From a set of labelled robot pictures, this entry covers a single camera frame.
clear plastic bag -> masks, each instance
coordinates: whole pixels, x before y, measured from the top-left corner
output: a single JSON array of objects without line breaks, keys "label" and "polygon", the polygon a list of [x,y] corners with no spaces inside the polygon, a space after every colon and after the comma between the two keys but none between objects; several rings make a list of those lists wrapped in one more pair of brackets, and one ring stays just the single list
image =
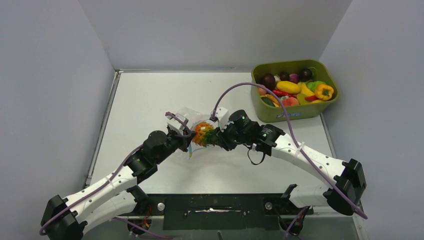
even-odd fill
[{"label": "clear plastic bag", "polygon": [[[208,123],[210,125],[212,125],[214,128],[216,128],[218,126],[217,123],[209,120],[209,118],[211,117],[210,114],[202,114],[198,111],[195,111],[193,109],[190,109],[188,107],[183,107],[180,110],[178,110],[176,112],[176,114],[180,114],[183,117],[188,119],[188,123],[187,123],[187,127],[189,127],[191,129],[191,131],[194,131],[196,126],[200,123]],[[183,151],[178,151],[175,153],[175,155],[178,158],[185,158],[185,159],[190,159],[194,156],[195,152],[198,151],[207,151],[207,149],[209,148],[213,148],[212,145],[208,145],[208,146],[200,146],[195,144],[194,142],[191,142],[190,146],[188,147],[188,152],[183,152]]]}]

white table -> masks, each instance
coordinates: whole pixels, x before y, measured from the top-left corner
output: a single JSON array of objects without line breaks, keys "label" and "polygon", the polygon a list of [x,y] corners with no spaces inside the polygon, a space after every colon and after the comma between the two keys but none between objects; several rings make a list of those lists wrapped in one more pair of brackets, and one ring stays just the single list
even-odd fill
[{"label": "white table", "polygon": [[[113,172],[152,131],[166,132],[165,112],[175,113],[188,107],[210,114],[227,88],[250,81],[248,72],[123,72],[118,79],[107,125],[100,136],[92,181]],[[220,106],[230,112],[244,109],[253,121],[263,124],[256,117],[250,89],[251,86],[235,88]],[[286,122],[273,124],[288,132]],[[331,155],[320,117],[294,120],[292,125],[299,141]],[[240,194],[282,193],[290,184],[316,183],[314,176],[282,159],[267,156],[262,164],[252,165],[247,149],[238,146],[230,152],[219,147],[197,151],[191,159],[188,154],[174,153],[140,187],[148,194]]]}]

red pepper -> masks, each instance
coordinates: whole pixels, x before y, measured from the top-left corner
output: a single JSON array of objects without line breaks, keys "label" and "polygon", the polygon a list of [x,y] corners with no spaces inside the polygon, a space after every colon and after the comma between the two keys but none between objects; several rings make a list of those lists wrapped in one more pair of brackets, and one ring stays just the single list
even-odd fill
[{"label": "red pepper", "polygon": [[318,99],[319,98],[315,95],[305,97],[305,100],[308,101],[308,102],[313,102],[313,101],[318,100]]},{"label": "red pepper", "polygon": [[275,95],[277,95],[277,97],[284,97],[284,96],[288,96],[289,98],[296,98],[296,96],[295,96],[295,95],[290,94],[290,93],[287,93],[287,92],[285,92],[285,91],[278,90],[278,89],[274,89],[274,90],[272,90],[272,92],[273,92]]}]

green plastic basket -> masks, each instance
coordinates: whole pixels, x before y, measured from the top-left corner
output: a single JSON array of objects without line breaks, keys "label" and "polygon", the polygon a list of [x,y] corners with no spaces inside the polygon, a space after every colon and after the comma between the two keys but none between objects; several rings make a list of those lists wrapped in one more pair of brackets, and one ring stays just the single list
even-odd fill
[{"label": "green plastic basket", "polygon": [[[289,74],[299,73],[302,69],[310,69],[313,73],[314,81],[323,81],[334,88],[333,97],[325,102],[311,103],[297,106],[286,106],[290,120],[307,119],[318,116],[330,104],[334,103],[339,97],[339,91],[326,66],[319,61],[306,59],[296,61],[279,61],[257,65],[251,73],[252,83],[259,83],[265,74],[278,75],[281,72]],[[274,123],[286,121],[281,107],[270,106],[262,101],[258,88],[252,86],[250,90],[253,106],[257,117],[264,123]]]}]

screw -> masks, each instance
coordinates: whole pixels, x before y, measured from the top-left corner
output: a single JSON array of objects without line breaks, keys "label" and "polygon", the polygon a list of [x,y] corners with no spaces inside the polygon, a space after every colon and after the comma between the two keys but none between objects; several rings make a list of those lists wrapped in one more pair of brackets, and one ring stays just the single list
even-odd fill
[{"label": "screw", "polygon": [[162,202],[159,202],[157,204],[157,210],[163,211],[164,209],[165,209],[165,204],[163,204]]},{"label": "screw", "polygon": [[273,209],[273,204],[272,204],[272,203],[270,203],[270,202],[265,203],[265,209],[266,209],[266,210],[271,210],[271,209]]}]

